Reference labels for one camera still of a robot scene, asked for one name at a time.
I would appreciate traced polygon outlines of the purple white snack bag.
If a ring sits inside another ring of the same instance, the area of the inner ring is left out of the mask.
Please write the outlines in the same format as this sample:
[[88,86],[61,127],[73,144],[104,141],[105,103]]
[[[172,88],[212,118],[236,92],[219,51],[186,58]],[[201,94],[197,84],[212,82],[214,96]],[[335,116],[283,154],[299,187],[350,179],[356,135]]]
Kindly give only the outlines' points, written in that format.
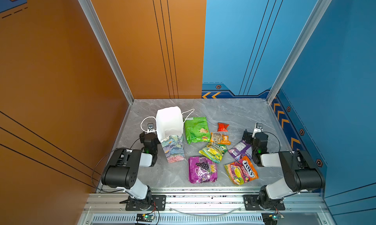
[[228,152],[235,160],[240,160],[245,156],[247,156],[249,159],[252,159],[252,145],[248,144],[244,140],[241,140],[233,148],[228,150]]

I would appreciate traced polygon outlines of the floral white paper bag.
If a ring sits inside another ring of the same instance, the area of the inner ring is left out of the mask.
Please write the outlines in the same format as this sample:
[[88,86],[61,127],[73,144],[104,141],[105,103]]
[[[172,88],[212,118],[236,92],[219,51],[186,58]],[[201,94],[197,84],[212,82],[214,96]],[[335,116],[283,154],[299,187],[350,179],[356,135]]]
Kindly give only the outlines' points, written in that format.
[[[147,133],[147,124],[153,123],[162,150],[168,163],[175,163],[185,159],[183,147],[183,130],[187,117],[177,106],[163,108],[157,111],[156,116],[148,116],[143,119],[140,127]],[[152,164],[157,160],[157,155],[152,155]]]

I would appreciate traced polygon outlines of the Fox's fruit candy bag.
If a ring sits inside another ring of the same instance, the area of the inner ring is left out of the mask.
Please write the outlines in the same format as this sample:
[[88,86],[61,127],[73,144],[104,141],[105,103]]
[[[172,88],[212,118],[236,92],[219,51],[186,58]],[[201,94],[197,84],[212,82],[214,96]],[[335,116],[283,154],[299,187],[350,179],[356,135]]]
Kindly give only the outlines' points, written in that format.
[[235,185],[243,185],[259,178],[250,158],[244,156],[239,160],[224,165],[230,181]]

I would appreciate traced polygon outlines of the green Lays chips bag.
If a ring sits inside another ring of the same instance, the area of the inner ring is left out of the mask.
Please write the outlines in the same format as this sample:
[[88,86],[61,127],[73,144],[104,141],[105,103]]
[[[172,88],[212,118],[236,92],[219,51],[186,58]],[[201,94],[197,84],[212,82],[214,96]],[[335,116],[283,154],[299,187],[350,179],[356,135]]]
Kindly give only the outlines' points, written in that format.
[[188,117],[184,128],[188,144],[210,142],[211,134],[206,117]]

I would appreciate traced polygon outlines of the magenta grape candy bag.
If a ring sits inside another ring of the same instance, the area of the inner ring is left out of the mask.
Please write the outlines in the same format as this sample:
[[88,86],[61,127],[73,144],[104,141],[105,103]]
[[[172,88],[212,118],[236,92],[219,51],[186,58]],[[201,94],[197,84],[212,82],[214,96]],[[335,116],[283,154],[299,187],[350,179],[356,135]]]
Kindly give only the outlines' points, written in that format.
[[214,183],[217,180],[217,165],[206,157],[189,158],[189,181],[192,184]]

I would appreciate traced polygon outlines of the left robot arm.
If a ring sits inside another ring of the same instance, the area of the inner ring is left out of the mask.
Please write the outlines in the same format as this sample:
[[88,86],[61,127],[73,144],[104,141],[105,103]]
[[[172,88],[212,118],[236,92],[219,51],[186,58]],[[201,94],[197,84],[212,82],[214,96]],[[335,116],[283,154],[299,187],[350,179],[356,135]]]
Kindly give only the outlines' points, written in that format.
[[158,159],[159,140],[155,133],[140,134],[142,149],[117,148],[101,175],[103,185],[128,194],[120,204],[127,211],[156,210],[151,189],[138,179],[140,167],[153,167]]

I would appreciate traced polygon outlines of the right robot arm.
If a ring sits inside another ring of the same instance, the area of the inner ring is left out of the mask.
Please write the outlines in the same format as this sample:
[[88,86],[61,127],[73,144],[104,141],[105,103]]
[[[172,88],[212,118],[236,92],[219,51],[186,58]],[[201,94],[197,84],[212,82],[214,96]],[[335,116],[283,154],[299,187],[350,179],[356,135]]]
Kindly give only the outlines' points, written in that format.
[[242,140],[251,144],[252,160],[258,167],[281,168],[283,178],[260,188],[258,195],[244,195],[246,210],[285,210],[284,199],[301,191],[325,187],[325,177],[307,151],[267,151],[268,135],[244,131]]

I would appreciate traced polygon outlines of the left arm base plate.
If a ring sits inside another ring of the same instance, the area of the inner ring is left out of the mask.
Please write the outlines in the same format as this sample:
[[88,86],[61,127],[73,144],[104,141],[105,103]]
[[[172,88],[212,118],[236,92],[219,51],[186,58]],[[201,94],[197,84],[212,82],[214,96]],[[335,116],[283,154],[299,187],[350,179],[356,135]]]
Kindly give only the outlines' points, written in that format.
[[144,200],[137,200],[128,197],[126,211],[164,211],[166,206],[166,195],[151,195]]

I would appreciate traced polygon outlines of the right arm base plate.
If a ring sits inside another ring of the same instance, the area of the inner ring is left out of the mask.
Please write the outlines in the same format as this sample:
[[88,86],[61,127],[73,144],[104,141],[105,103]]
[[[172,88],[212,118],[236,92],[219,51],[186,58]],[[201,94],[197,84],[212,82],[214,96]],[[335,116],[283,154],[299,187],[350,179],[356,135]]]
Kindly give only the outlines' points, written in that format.
[[259,195],[243,195],[243,203],[247,211],[251,210],[278,210],[284,211],[286,209],[283,200],[272,200],[268,197],[261,198]]

